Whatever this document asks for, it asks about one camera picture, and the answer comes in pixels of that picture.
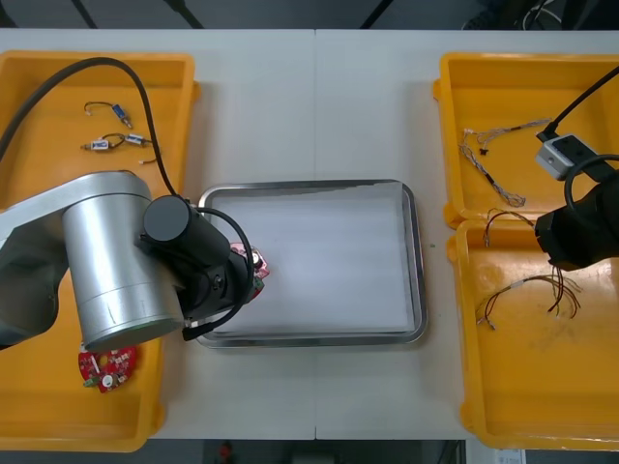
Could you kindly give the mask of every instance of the yellow bin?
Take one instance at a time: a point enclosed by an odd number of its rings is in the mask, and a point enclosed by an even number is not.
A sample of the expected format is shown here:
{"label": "yellow bin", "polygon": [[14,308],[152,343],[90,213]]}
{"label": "yellow bin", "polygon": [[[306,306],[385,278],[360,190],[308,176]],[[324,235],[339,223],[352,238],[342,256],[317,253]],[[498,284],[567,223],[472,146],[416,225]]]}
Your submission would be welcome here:
{"label": "yellow bin", "polygon": [[[536,129],[502,135],[478,160],[505,190],[526,197],[512,208],[494,191],[458,149],[464,129],[487,131],[554,118],[591,84],[619,64],[615,55],[531,55],[448,53],[434,83],[439,102],[448,204],[445,220],[452,227],[466,219],[483,219],[490,208],[518,211],[529,218],[565,205],[563,184],[535,163],[541,148]],[[577,134],[598,153],[619,153],[619,79],[613,79],[584,101],[559,126],[560,134]],[[473,150],[479,147],[471,144]],[[574,196],[593,187],[579,176]]]}
{"label": "yellow bin", "polygon": [[[441,61],[434,96],[448,188],[445,220],[457,227],[447,252],[457,284],[465,390],[460,416],[492,448],[619,450],[619,280],[615,260],[568,273],[582,287],[574,319],[567,303],[558,316],[547,313],[554,302],[547,283],[526,282],[498,298],[491,316],[496,331],[477,324],[490,294],[551,272],[532,229],[512,216],[492,224],[485,247],[488,210],[536,219],[565,201],[563,184],[535,163],[541,147],[535,133],[542,128],[502,135],[487,156],[478,156],[502,187],[526,197],[522,208],[504,203],[458,143],[464,129],[554,118],[617,64],[619,56],[496,53],[450,53]],[[617,123],[614,79],[571,113],[559,133],[578,135],[598,153],[618,153]],[[580,176],[575,198],[592,186]]]}
{"label": "yellow bin", "polygon": [[[10,51],[0,55],[0,130],[46,79],[75,61],[109,56],[130,65],[143,81],[153,109],[162,157],[171,182],[183,187],[187,142],[199,87],[189,55]],[[88,101],[120,103],[133,129],[106,107],[84,113]],[[144,109],[131,79],[121,70],[96,67],[79,72],[50,91],[30,112],[0,162],[0,208],[90,172],[129,169],[153,196],[166,194],[150,148],[125,143],[106,152],[80,145],[110,132],[148,138]],[[81,333],[71,276],[59,290],[54,326],[0,352],[0,450],[132,451],[162,425],[159,402],[162,342],[140,346],[134,376],[110,393],[82,387],[77,366]]]}

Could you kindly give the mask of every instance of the table surface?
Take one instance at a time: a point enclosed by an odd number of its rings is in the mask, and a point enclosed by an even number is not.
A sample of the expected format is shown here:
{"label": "table surface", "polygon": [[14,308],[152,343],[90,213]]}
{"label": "table surface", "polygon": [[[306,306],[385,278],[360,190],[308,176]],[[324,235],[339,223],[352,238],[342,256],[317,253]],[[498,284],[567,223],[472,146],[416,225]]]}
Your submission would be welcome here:
{"label": "table surface", "polygon": [[158,438],[464,439],[452,235],[431,84],[448,51],[619,53],[619,33],[2,30],[0,50],[195,60],[185,194],[222,183],[392,178],[413,190],[427,332],[406,346],[214,351],[165,341]]}

